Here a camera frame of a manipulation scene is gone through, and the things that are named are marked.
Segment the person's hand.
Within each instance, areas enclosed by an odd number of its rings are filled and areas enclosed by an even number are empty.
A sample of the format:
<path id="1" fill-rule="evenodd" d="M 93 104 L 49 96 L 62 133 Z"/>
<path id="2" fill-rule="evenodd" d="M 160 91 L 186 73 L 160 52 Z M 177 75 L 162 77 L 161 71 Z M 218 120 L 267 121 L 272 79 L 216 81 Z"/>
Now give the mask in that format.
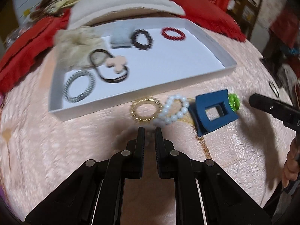
<path id="1" fill-rule="evenodd" d="M 287 188 L 290 181 L 296 181 L 299 174 L 299 164 L 297 161 L 299 156 L 299 147 L 297 146 L 296 138 L 291 142 L 290 149 L 287 153 L 286 161 L 283 166 L 282 172 L 282 184 L 284 188 Z"/>

